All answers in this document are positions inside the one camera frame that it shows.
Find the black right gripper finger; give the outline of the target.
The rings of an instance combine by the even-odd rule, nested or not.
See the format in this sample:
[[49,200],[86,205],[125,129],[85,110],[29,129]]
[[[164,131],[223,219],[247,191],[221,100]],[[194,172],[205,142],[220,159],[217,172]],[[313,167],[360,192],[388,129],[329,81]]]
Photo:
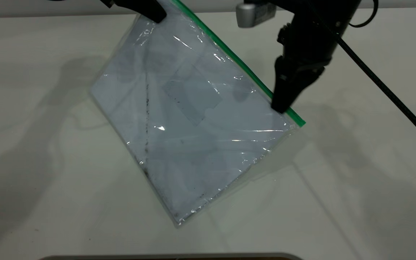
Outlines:
[[279,114],[284,114],[299,95],[294,82],[299,71],[296,64],[284,56],[276,58],[274,69],[275,84],[271,108]]
[[314,82],[319,79],[319,77],[325,71],[325,66],[302,65],[296,66],[295,70],[296,75],[294,79],[294,100],[296,100],[307,87],[314,84]]

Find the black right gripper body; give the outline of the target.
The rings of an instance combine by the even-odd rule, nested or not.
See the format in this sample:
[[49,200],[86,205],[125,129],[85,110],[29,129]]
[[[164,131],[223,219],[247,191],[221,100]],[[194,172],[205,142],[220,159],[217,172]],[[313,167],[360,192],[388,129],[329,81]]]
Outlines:
[[279,0],[279,7],[294,14],[285,29],[283,59],[289,69],[327,66],[360,0]]

